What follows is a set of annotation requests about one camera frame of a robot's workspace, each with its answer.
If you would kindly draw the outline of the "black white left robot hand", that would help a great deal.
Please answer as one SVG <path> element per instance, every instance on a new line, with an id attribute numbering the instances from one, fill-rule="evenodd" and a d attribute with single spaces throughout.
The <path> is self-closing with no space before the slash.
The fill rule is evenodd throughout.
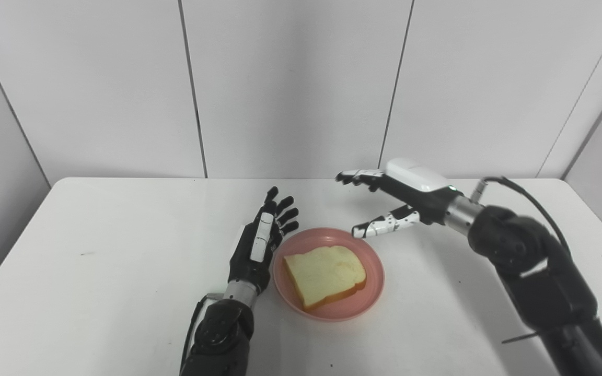
<path id="1" fill-rule="evenodd" d="M 254 220 L 244 227 L 234 254 L 229 261 L 228 283 L 248 283 L 258 295 L 270 283 L 270 265 L 275 250 L 284 238 L 299 228 L 299 210 L 294 198 L 287 196 L 278 200 L 279 190 L 273 186 Z"/>

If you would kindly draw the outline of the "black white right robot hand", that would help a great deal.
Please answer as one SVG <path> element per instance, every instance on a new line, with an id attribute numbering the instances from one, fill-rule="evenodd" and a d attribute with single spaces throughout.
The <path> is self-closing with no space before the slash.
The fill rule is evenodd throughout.
<path id="1" fill-rule="evenodd" d="M 335 180 L 343 185 L 366 185 L 371 192 L 382 191 L 403 202 L 384 216 L 354 226 L 354 238 L 392 233 L 417 223 L 444 225 L 456 200 L 465 197 L 441 174 L 404 158 L 390 160 L 384 169 L 341 171 Z"/>

